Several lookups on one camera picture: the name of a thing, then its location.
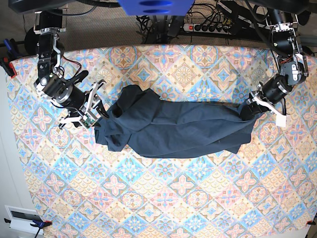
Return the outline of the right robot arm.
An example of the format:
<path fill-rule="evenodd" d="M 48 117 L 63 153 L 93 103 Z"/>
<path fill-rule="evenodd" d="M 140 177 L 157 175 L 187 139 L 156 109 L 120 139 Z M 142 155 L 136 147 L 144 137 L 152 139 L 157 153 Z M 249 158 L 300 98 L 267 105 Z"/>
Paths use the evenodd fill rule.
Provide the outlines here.
<path fill-rule="evenodd" d="M 97 94 L 105 82 L 95 82 L 90 90 L 83 92 L 77 84 L 88 76 L 88 71 L 79 71 L 72 78 L 65 79 L 61 65 L 64 47 L 59 44 L 59 33 L 65 30 L 61 14 L 61 11 L 37 13 L 34 33 L 39 37 L 36 45 L 38 79 L 34 86 L 42 98 L 67 110 L 67 115 L 60 118 L 59 128 L 72 123 L 89 129 L 97 125 L 98 117 L 109 117 Z"/>

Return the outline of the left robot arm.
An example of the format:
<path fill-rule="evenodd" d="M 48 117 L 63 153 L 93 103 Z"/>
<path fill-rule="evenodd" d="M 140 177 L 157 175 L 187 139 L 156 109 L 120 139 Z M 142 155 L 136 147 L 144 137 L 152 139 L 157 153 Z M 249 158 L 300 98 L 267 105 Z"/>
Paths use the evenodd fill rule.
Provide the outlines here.
<path fill-rule="evenodd" d="M 256 32 L 271 51 L 277 53 L 274 60 L 278 73 L 265 84 L 260 82 L 257 89 L 249 94 L 241 106 L 240 117 L 251 120 L 257 114 L 270 111 L 285 119 L 286 106 L 279 113 L 275 105 L 279 102 L 286 104 L 285 97 L 309 76 L 306 56 L 294 27 L 298 19 L 294 19 L 291 13 L 277 9 L 268 9 L 266 15 L 260 18 L 257 16 L 257 5 L 248 8 Z"/>

